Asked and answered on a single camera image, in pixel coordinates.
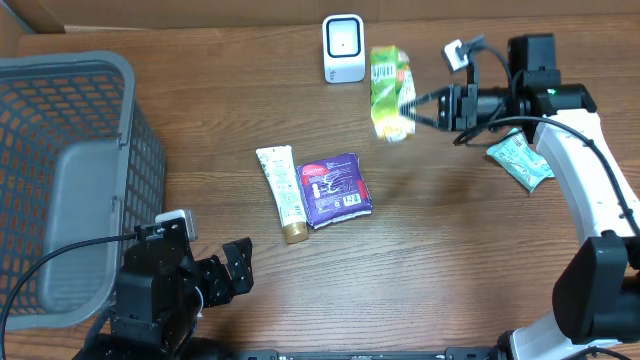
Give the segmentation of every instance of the white robotic arm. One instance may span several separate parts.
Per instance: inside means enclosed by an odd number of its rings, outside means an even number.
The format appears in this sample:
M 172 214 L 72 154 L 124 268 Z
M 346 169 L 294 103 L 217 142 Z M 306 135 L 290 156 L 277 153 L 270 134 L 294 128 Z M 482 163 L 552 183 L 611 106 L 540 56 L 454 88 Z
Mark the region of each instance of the white robotic arm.
M 597 113 L 585 109 L 559 110 L 552 120 L 580 131 L 605 155 L 623 196 L 634 212 L 640 212 L 640 203 L 622 175 L 602 135 Z M 576 223 L 580 246 L 589 237 L 601 236 L 613 230 L 618 236 L 633 236 L 628 220 L 613 191 L 600 160 L 578 138 L 549 124 L 536 128 L 534 144 L 553 170 Z M 553 312 L 544 315 L 532 325 L 516 330 L 510 337 L 514 360 L 559 360 L 589 347 L 609 347 L 617 340 L 595 340 L 585 345 L 574 345 L 559 329 Z

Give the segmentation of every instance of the teal package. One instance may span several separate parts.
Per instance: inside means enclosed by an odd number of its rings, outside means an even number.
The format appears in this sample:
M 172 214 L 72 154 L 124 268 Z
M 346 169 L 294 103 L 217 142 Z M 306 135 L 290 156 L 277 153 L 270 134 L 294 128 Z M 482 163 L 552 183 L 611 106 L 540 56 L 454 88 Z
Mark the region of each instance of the teal package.
M 524 185 L 529 193 L 546 178 L 554 177 L 547 161 L 531 150 L 519 129 L 511 129 L 508 139 L 487 149 L 487 155 L 494 158 L 511 176 Z

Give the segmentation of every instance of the plastic basket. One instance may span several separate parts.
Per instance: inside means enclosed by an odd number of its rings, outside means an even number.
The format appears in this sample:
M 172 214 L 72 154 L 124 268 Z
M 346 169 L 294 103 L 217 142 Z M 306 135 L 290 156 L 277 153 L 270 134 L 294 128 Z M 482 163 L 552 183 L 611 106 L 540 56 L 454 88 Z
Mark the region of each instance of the plastic basket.
M 42 255 L 133 231 L 161 212 L 164 149 L 111 52 L 0 60 L 0 302 Z M 76 324 L 110 299 L 122 250 L 51 260 L 25 284 L 8 329 Z

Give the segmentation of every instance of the purple packet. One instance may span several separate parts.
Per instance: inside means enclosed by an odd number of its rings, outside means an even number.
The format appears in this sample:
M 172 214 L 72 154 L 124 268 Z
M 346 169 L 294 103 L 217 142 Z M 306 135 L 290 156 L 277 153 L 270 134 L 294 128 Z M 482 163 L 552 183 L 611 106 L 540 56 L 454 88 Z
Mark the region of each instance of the purple packet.
M 317 229 L 371 214 L 373 203 L 356 154 L 342 154 L 298 166 L 307 222 Z

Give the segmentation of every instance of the gold cap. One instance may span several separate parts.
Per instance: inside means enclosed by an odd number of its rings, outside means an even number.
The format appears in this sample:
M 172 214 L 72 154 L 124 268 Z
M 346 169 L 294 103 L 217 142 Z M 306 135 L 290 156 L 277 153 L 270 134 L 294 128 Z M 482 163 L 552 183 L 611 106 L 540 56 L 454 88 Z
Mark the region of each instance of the gold cap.
M 288 244 L 295 244 L 309 238 L 309 231 L 305 222 L 289 224 L 282 228 L 282 231 L 284 232 L 284 240 Z

